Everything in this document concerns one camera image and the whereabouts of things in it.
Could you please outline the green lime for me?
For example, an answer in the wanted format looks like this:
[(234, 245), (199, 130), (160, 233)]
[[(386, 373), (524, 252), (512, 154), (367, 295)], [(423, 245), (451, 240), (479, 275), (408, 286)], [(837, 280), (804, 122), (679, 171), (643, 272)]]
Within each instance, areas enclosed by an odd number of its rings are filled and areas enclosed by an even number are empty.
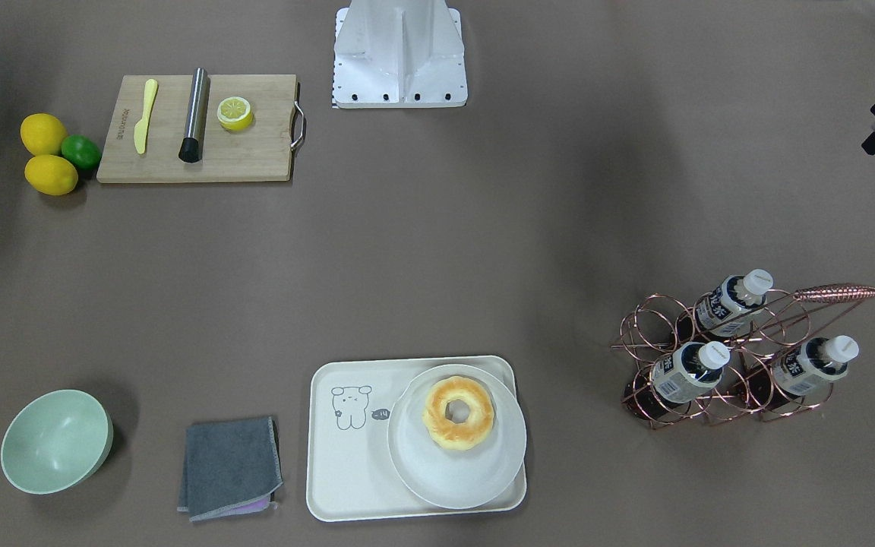
[(91, 171), (100, 166), (102, 152), (87, 136), (71, 134), (60, 143), (60, 156), (80, 171)]

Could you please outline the glazed donut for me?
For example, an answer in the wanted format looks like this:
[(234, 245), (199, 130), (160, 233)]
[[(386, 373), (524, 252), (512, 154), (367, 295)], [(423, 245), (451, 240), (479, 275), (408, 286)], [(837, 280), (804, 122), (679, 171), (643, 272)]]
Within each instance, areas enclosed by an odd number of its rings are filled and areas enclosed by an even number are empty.
[(485, 387), (473, 378), (442, 378), (428, 389), (422, 412), (428, 436), (441, 449), (468, 451), (490, 436), (495, 409)]

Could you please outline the tea bottle front rack slot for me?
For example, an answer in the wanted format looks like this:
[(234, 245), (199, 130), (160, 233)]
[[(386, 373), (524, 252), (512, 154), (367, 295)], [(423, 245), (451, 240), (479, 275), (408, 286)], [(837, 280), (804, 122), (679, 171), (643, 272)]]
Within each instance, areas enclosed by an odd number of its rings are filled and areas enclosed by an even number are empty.
[(731, 350), (717, 340), (688, 342), (656, 361), (652, 389), (671, 405), (694, 401), (718, 387)]

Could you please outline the half lemon slice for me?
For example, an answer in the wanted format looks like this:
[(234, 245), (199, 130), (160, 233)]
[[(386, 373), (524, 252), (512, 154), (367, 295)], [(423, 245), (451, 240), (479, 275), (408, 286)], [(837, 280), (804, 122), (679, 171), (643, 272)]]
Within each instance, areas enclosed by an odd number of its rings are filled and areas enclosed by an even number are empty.
[(254, 122), (252, 103), (240, 96), (223, 98), (216, 107), (216, 120), (226, 131), (243, 131)]

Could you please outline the yellow lemon far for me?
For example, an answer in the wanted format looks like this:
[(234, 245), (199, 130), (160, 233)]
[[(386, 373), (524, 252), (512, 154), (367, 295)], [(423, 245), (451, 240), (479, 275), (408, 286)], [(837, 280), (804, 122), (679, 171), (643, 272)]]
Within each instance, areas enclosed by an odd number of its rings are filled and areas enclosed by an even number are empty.
[(22, 145), (34, 157), (59, 155), (68, 131), (55, 115), (35, 113), (21, 122), (20, 136)]

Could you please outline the yellow plastic knife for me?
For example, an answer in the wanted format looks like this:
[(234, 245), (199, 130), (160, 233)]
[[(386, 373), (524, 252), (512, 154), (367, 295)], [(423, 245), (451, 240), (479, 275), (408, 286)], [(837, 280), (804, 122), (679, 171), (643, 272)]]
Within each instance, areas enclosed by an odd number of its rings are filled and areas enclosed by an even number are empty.
[(157, 91), (159, 91), (159, 82), (157, 82), (156, 79), (149, 77), (144, 83), (141, 118), (139, 118), (133, 128), (133, 146), (136, 153), (140, 156), (145, 155), (147, 151), (150, 116), (153, 113), (153, 105), (155, 105)]

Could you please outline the yellow lemon near board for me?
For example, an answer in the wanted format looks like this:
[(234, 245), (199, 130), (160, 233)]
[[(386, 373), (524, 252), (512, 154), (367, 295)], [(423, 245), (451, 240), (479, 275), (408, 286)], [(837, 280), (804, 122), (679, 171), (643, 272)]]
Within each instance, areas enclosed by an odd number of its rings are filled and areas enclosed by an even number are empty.
[(48, 196), (64, 196), (79, 182), (79, 173), (69, 160), (56, 155), (39, 155), (27, 161), (25, 179), (35, 190)]

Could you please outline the mint green bowl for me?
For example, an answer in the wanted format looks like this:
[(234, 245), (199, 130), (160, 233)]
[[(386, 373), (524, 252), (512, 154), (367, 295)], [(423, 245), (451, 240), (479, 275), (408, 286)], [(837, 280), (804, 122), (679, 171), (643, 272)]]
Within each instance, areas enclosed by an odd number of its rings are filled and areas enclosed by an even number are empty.
[(22, 492), (51, 495), (90, 478), (110, 454), (111, 416), (93, 395), (59, 389), (11, 420), (0, 449), (5, 478)]

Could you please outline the tea bottle rack slot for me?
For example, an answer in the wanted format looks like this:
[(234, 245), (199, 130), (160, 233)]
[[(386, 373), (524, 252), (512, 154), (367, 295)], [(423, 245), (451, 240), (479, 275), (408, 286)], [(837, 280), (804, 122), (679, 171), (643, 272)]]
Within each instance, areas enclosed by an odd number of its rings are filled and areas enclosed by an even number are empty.
[(712, 340), (727, 340), (738, 334), (768, 302), (774, 287), (772, 274), (754, 269), (743, 276), (726, 277), (693, 311), (696, 329)]
[(656, 361), (652, 389), (671, 405), (694, 401), (718, 387), (731, 350), (717, 340), (688, 342)]
[(793, 397), (806, 396), (848, 376), (848, 364), (860, 354), (858, 342), (846, 335), (812, 338), (785, 354), (772, 367), (774, 384)]

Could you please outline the white round plate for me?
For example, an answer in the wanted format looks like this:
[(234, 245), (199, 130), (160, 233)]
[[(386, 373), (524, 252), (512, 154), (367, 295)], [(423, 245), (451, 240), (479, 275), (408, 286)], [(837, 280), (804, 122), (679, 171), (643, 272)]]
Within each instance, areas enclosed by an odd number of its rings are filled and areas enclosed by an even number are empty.
[(413, 378), (387, 430), (400, 481), (424, 502), (451, 510), (503, 494), (520, 474), (526, 444), (516, 395), (493, 374), (457, 363)]

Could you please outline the cream serving tray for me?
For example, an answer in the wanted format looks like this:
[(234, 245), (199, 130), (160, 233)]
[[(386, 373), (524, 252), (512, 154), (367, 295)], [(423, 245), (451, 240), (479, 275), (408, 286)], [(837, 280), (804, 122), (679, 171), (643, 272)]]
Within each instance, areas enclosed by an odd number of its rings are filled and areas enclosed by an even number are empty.
[[(445, 451), (424, 429), (424, 395), (474, 378), (495, 405), (492, 435)], [(499, 356), (331, 362), (311, 382), (306, 499), (325, 522), (510, 511), (527, 491), (526, 422)]]

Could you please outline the grey folded cloth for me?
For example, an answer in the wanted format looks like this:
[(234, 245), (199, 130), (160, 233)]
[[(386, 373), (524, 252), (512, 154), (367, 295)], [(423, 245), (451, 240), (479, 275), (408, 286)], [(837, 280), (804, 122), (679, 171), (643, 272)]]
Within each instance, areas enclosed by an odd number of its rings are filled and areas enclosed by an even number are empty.
[(271, 416), (185, 429), (176, 509), (191, 522), (264, 511), (283, 484)]

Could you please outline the tea bottle top rack slot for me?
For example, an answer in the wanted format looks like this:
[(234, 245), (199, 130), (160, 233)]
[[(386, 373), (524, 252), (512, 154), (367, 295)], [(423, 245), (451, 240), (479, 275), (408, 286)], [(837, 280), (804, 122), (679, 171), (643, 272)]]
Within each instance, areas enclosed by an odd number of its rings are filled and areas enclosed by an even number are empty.
[(848, 364), (860, 354), (858, 342), (846, 335), (812, 338), (785, 354), (772, 367), (774, 384), (793, 397), (806, 396), (848, 376)]

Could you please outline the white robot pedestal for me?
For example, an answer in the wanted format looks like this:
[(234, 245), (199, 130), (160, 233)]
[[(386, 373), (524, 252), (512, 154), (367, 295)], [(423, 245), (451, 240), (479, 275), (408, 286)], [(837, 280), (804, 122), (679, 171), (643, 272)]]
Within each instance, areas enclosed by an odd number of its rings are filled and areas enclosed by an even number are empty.
[(336, 12), (331, 104), (338, 109), (465, 106), (461, 14), (444, 1), (352, 1)]

